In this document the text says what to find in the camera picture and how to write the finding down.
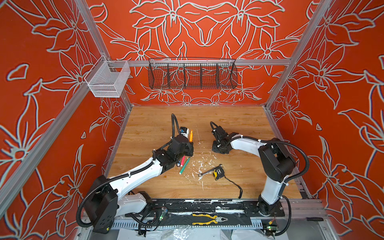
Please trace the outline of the pink marker pen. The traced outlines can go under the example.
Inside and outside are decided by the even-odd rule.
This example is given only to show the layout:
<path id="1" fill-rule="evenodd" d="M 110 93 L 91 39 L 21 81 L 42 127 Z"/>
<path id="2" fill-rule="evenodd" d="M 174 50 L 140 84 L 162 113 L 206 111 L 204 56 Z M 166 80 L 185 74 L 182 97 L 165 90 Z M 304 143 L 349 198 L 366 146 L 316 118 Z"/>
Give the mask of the pink marker pen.
<path id="1" fill-rule="evenodd" d="M 186 160 L 186 157 L 183 156 L 182 159 L 181 159 L 181 161 L 180 161 L 180 166 L 181 166 L 181 167 L 184 166 L 184 164 L 185 164 L 185 160 Z"/>

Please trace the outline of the green marker pen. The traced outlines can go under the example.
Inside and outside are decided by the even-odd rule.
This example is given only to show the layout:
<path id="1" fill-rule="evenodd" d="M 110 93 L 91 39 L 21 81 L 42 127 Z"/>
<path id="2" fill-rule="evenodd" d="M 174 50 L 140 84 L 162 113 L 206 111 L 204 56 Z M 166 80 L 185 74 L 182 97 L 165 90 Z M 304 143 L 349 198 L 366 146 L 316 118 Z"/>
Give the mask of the green marker pen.
<path id="1" fill-rule="evenodd" d="M 184 162 L 184 164 L 183 164 L 183 166 L 182 166 L 182 168 L 181 168 L 181 170 L 180 170 L 180 172 L 179 172 L 180 175 L 182 175 L 182 174 L 184 173 L 185 169 L 187 168 L 188 163 L 190 162 L 190 159 L 191 159 L 191 158 L 188 158 L 188 159 Z"/>

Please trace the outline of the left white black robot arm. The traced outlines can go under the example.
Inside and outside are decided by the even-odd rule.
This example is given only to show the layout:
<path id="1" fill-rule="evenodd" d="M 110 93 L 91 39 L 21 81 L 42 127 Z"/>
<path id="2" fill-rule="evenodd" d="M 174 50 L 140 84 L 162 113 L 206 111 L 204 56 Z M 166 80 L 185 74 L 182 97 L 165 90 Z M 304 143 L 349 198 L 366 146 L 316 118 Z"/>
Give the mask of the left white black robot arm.
<path id="1" fill-rule="evenodd" d="M 171 121 L 170 141 L 153 150 L 147 161 L 121 175 L 109 179 L 101 175 L 94 180 L 76 212 L 79 227 L 93 227 L 95 232 L 107 234 L 115 217 L 138 214 L 150 204 L 145 192 L 128 196 L 131 190 L 172 169 L 184 156 L 193 156 L 194 144 L 183 135 L 175 114 Z"/>

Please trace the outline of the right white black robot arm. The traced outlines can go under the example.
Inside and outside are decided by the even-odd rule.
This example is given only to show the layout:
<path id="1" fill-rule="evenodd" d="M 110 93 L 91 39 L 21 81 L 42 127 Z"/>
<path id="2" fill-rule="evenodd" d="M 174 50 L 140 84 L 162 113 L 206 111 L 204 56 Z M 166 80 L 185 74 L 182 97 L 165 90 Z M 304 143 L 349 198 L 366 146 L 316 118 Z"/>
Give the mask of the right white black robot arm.
<path id="1" fill-rule="evenodd" d="M 258 156 L 261 159 L 266 183 L 258 198 L 259 213 L 269 216 L 283 197 L 285 187 L 291 180 L 301 177 L 308 172 L 310 161 L 305 152 L 299 147 L 273 138 L 271 140 L 260 140 L 239 133 L 228 134 L 221 126 L 210 122 L 212 134 L 215 137 L 212 150 L 219 154 L 228 154 L 231 150 L 244 151 Z M 293 175 L 296 161 L 288 151 L 287 146 L 296 149 L 304 160 L 305 166 L 302 171 Z"/>

